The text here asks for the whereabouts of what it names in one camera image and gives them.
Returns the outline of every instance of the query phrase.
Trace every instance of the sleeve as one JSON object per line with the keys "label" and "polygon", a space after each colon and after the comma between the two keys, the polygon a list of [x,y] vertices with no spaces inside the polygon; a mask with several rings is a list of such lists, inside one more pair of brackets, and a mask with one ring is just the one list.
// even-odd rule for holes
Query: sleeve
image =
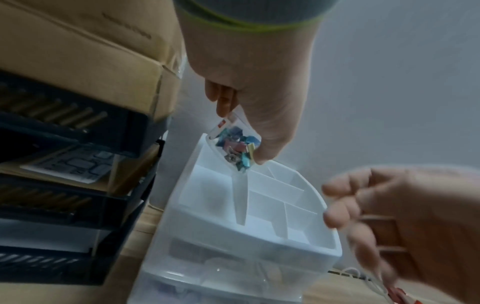
{"label": "sleeve", "polygon": [[338,0],[174,0],[190,15],[237,29],[288,28],[314,21]]}

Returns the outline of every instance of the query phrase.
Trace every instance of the gray sleeve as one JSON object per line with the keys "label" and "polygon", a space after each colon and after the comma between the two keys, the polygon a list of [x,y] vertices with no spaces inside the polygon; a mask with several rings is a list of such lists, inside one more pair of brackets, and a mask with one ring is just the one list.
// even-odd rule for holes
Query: gray sleeve
{"label": "gray sleeve", "polygon": [[175,0],[177,5],[198,15],[216,15],[231,22],[252,25],[294,25],[315,19],[337,0]]}

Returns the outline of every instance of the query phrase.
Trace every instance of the white wall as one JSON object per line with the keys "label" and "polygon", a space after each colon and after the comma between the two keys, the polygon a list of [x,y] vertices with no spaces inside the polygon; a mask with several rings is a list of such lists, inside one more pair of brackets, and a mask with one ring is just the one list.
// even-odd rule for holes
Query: white wall
{"label": "white wall", "polygon": [[[312,86],[278,161],[320,185],[366,164],[480,167],[478,0],[342,0],[318,33]],[[203,132],[219,119],[187,70],[154,203],[165,202]],[[354,264],[344,246],[343,265]]]}

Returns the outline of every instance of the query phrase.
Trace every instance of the desk surface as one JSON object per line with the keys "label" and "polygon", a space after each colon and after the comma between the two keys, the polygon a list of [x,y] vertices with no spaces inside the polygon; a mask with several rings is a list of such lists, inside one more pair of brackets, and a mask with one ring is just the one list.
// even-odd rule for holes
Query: desk surface
{"label": "desk surface", "polygon": [[[126,241],[103,286],[0,284],[0,304],[124,304],[133,286],[162,213],[146,207]],[[401,285],[423,304],[451,304],[455,300],[425,286]],[[363,281],[328,274],[304,295],[304,303],[385,304]]]}

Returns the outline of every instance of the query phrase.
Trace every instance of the brown cardboard box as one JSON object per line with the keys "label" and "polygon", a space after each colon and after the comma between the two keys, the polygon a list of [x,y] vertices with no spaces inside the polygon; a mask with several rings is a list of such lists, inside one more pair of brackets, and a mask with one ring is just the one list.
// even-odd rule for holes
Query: brown cardboard box
{"label": "brown cardboard box", "polygon": [[[107,175],[100,178],[94,183],[82,183],[70,179],[56,177],[48,174],[30,171],[21,168],[23,165],[36,163],[47,158],[54,157],[56,154],[61,153],[65,149],[49,150],[37,153],[32,156],[15,159],[0,164],[0,173],[15,175],[20,177],[32,178],[37,180],[49,181],[59,184],[65,184],[75,187],[82,187],[92,190],[104,191],[111,195],[121,196],[126,195],[132,190],[138,183],[138,181],[145,176],[150,170],[152,164],[156,161],[159,152],[159,145],[153,144],[141,157],[139,158],[126,158],[122,160],[116,170],[112,170]],[[113,172],[111,189],[108,189],[109,179]]]}
{"label": "brown cardboard box", "polygon": [[176,100],[166,98],[175,98],[169,90],[180,86],[155,60],[5,1],[0,1],[0,69],[156,119],[171,113]]}
{"label": "brown cardboard box", "polygon": [[177,72],[185,48],[173,0],[16,0]]}

